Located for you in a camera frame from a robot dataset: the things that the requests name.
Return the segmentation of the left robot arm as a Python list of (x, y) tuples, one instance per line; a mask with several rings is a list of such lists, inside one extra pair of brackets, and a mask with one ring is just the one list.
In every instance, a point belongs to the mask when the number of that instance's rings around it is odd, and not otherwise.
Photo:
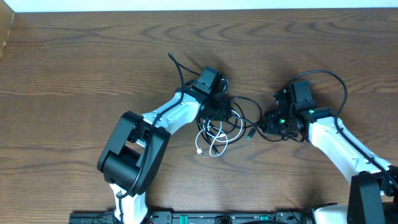
[(118, 120), (97, 169), (116, 202), (113, 223), (142, 223), (148, 214), (146, 190), (154, 180), (171, 135), (197, 118), (227, 120), (229, 82), (205, 67), (197, 80), (183, 82), (170, 101), (154, 111), (125, 112)]

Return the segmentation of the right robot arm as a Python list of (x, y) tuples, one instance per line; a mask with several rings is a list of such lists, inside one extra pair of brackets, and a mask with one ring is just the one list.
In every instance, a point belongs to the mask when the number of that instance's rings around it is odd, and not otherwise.
[(310, 209), (301, 223), (397, 223), (397, 167), (359, 141), (329, 107), (319, 107), (308, 82), (291, 83), (274, 94), (277, 109), (265, 113), (265, 134), (311, 143), (350, 184), (347, 205)]

